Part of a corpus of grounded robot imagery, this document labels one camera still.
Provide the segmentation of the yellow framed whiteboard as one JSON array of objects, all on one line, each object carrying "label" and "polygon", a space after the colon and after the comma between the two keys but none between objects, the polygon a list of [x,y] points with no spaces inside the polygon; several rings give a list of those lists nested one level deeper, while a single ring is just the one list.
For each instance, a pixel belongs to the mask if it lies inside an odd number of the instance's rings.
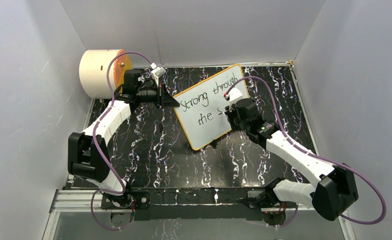
[{"label": "yellow framed whiteboard", "polygon": [[231,131],[224,93],[243,78],[240,65],[234,64],[174,96],[180,104],[175,113],[189,141],[197,151]]}]

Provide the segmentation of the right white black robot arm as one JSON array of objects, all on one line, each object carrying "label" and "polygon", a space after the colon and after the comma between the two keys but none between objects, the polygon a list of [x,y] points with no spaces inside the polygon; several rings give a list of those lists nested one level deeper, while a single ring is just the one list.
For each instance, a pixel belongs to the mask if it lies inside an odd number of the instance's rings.
[{"label": "right white black robot arm", "polygon": [[346,168],[311,156],[304,146],[285,136],[277,124],[264,120],[252,99],[231,100],[225,114],[233,130],[244,132],[263,149],[277,155],[297,169],[308,183],[276,178],[264,193],[251,197],[260,207],[278,207],[294,202],[312,207],[324,219],[337,219],[358,200],[354,174]]}]

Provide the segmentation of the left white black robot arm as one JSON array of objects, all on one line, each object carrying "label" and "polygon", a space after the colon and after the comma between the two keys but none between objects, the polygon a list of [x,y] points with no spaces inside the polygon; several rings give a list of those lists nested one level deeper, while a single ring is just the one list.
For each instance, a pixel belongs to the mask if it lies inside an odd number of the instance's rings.
[{"label": "left white black robot arm", "polygon": [[135,195],[111,164],[108,143],[141,103],[153,103],[160,109],[179,106],[160,79],[165,72],[162,67],[154,67],[150,72],[153,85],[148,87],[140,81],[141,71],[126,70],[124,82],[114,90],[109,106],[89,127],[80,133],[71,133],[68,138],[69,174],[95,184],[118,208],[130,207]]}]

